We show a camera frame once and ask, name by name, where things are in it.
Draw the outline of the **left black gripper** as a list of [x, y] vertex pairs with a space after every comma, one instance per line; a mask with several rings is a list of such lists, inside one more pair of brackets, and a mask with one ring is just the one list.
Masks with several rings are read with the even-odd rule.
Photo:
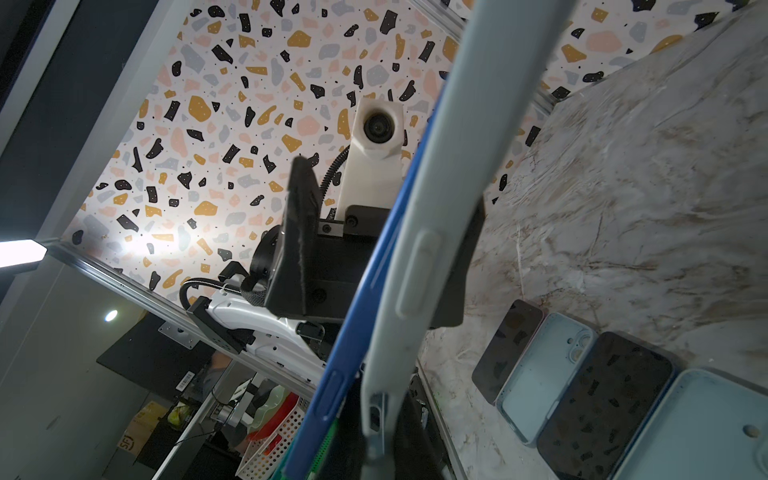
[[[351, 207], [341, 222], [319, 218], [321, 191], [309, 159], [291, 163], [282, 223], [262, 239], [248, 276], [248, 303], [277, 317], [341, 324], [389, 216]], [[483, 228], [480, 199], [454, 259], [430, 329], [462, 324], [467, 273]]]

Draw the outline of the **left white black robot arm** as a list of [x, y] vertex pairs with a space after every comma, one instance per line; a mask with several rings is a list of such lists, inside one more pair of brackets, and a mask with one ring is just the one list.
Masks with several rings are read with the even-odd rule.
[[312, 386], [389, 215], [386, 208], [352, 205], [321, 218], [321, 203], [348, 155], [343, 150], [321, 181], [307, 159], [296, 158], [284, 221], [262, 236], [249, 266], [231, 261], [216, 279], [189, 278], [179, 290], [182, 307], [207, 338]]

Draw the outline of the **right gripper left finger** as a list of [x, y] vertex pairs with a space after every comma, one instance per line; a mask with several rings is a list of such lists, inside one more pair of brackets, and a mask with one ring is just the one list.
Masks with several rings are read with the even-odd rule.
[[366, 458], [362, 433], [360, 383], [350, 388], [341, 409], [335, 436], [322, 463], [319, 480], [359, 480]]

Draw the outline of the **black phone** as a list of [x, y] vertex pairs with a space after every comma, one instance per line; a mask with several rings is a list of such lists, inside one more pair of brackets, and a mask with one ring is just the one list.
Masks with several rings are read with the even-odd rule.
[[536, 441], [559, 479], [611, 479], [676, 373], [668, 356], [605, 332]]
[[307, 477], [358, 376], [371, 342], [391, 250], [396, 239], [397, 223], [402, 218], [412, 183], [411, 177], [403, 177], [395, 203], [388, 209], [389, 216], [358, 284], [305, 419], [282, 467], [281, 473], [286, 479]]

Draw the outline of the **grey phone case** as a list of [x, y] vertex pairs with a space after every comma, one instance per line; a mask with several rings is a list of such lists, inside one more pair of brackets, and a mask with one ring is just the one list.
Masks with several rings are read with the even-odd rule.
[[524, 445], [535, 445], [596, 339], [595, 330], [556, 312], [537, 328], [495, 400]]
[[767, 396], [703, 369], [682, 372], [617, 479], [767, 477]]
[[361, 386], [361, 475], [391, 479], [397, 417], [478, 202], [508, 151], [570, 1], [479, 1], [413, 159]]

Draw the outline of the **purple phone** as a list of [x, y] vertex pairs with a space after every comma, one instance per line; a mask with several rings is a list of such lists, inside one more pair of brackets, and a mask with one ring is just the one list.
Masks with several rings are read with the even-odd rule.
[[544, 312], [515, 300], [491, 338], [472, 373], [482, 397], [493, 405], [544, 319]]

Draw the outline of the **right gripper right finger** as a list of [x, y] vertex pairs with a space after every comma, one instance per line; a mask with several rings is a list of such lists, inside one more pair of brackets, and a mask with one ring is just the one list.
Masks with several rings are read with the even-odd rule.
[[418, 404], [406, 394], [398, 415], [394, 436], [396, 480], [442, 480], [428, 437], [421, 426]]

